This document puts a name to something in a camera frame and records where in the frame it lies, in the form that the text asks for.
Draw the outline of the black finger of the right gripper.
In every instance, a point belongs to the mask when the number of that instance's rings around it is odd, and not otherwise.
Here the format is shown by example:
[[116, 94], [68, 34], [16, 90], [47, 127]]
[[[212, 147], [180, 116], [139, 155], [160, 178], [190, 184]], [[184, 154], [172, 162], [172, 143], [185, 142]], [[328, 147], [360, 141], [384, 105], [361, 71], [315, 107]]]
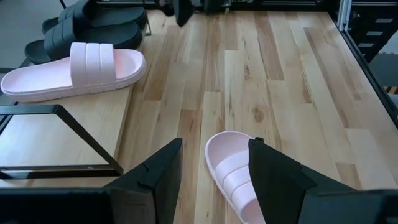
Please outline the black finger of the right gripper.
[[173, 0], [175, 19], [178, 26], [183, 27], [194, 13], [191, 0]]

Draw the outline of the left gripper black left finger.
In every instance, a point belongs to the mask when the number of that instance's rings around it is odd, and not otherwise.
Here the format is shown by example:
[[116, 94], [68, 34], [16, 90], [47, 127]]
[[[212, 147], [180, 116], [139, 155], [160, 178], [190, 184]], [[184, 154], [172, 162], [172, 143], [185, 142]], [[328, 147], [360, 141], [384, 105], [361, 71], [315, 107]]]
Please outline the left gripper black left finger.
[[183, 139], [175, 138], [106, 185], [115, 224], [172, 224], [182, 180]]

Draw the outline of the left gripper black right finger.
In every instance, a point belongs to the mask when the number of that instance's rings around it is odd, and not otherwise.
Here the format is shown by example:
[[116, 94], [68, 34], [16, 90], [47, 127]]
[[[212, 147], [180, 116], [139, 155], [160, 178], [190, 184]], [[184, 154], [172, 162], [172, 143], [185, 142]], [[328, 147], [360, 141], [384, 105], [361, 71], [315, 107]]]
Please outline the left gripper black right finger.
[[262, 138], [250, 139], [248, 148], [249, 175], [266, 224], [298, 224], [308, 191], [354, 190], [270, 147]]

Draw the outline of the black rubber slide sandal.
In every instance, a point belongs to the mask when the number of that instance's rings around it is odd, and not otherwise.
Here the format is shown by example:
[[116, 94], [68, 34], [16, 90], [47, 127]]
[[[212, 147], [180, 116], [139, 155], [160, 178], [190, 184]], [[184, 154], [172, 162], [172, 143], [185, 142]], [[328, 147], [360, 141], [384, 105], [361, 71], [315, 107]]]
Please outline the black rubber slide sandal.
[[78, 0], [75, 4], [66, 7], [58, 17], [44, 21], [42, 33], [45, 34], [70, 17], [74, 18], [78, 25], [82, 25], [83, 28], [98, 28], [135, 22], [142, 30], [147, 23], [147, 13], [143, 7], [105, 8], [96, 0]]
[[27, 44], [24, 53], [31, 63], [39, 65], [68, 57], [74, 42], [112, 44], [116, 49], [136, 49], [142, 42], [142, 33], [135, 22], [93, 28], [69, 17], [48, 30], [43, 40]]

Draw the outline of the pink rubber slide sandal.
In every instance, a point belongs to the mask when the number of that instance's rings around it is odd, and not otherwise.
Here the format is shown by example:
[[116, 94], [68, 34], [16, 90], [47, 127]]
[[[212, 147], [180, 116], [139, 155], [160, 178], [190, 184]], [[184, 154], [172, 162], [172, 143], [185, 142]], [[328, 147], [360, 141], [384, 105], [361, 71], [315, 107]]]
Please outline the pink rubber slide sandal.
[[47, 101], [122, 89], [137, 82], [145, 71], [140, 51], [74, 42], [69, 57], [5, 74], [0, 89], [13, 101]]
[[237, 131], [212, 136], [205, 146], [208, 170], [243, 224], [266, 224], [249, 174], [249, 140]]

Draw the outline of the wooden shelf with black frame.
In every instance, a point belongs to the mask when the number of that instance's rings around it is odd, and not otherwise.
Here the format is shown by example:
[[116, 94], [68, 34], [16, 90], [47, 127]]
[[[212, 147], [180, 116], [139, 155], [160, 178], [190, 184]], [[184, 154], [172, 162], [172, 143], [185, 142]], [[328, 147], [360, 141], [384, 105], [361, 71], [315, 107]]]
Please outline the wooden shelf with black frame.
[[114, 177], [132, 85], [54, 100], [0, 106], [0, 188]]

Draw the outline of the black drawer cabinet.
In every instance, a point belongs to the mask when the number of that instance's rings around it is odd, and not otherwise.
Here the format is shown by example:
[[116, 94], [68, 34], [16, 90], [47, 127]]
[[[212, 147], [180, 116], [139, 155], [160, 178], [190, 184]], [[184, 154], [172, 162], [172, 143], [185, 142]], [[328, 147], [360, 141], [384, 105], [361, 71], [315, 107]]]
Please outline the black drawer cabinet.
[[398, 11], [354, 11], [349, 34], [367, 63], [398, 31]]

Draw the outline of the silver metal bracket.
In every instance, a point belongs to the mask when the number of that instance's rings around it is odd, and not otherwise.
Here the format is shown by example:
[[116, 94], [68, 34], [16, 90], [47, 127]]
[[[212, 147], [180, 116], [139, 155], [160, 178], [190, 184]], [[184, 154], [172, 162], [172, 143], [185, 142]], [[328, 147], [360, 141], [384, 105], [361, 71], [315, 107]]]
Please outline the silver metal bracket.
[[340, 32], [348, 31], [352, 0], [340, 0], [337, 28]]

